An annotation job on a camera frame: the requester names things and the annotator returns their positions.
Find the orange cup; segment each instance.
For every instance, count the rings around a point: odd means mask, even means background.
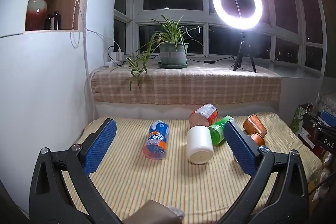
[[[263,123],[259,120],[256,114],[249,116],[243,124],[243,128],[246,132],[251,135],[252,133],[259,133],[261,137],[265,137],[267,134],[267,129]]]
[[[250,137],[258,146],[265,145],[265,140],[259,133],[252,133]]]

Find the red and white bottle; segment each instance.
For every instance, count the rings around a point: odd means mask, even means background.
[[[189,116],[190,128],[195,126],[208,127],[214,123],[217,117],[217,108],[214,105],[205,104]]]
[[[47,14],[47,3],[44,0],[29,0],[26,15],[26,31],[43,30]]]

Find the blue gripper pad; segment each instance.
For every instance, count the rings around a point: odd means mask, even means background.
[[[242,132],[234,121],[229,121],[225,124],[224,138],[229,144],[243,172],[247,175],[254,175],[258,169],[258,145],[250,136]]]
[[[114,120],[110,120],[101,130],[98,137],[85,154],[84,172],[88,176],[90,173],[97,171],[100,162],[104,158],[109,149],[113,139],[117,133],[117,124]]]
[[[320,117],[323,121],[325,121],[331,127],[334,127],[334,128],[336,127],[336,118],[330,113],[323,111],[321,112]]]

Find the potted plant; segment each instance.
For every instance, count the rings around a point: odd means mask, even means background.
[[[145,51],[139,53],[135,59],[126,58],[131,69],[131,74],[134,78],[137,79],[138,86],[140,87],[140,76],[145,71],[147,73],[146,64],[151,57],[151,54],[156,50],[157,47],[160,49],[160,63],[159,66],[161,68],[186,68],[188,66],[187,59],[187,50],[189,43],[185,42],[185,40],[194,40],[198,43],[199,41],[192,38],[184,38],[183,35],[187,32],[184,30],[184,26],[179,26],[178,22],[175,22],[173,19],[169,20],[165,16],[161,15],[164,19],[164,23],[157,21],[156,19],[152,19],[156,23],[162,26],[163,31],[155,32],[152,35],[151,40],[142,46],[139,51],[147,46]],[[129,88],[131,89],[132,79],[129,83]]]

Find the dark glass bottle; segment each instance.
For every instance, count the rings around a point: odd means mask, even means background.
[[[50,20],[51,20],[52,16],[53,16],[52,14],[48,14],[47,18],[44,20],[44,29],[45,30],[50,30]]]
[[[59,11],[55,11],[51,20],[51,30],[61,30],[61,15]]]

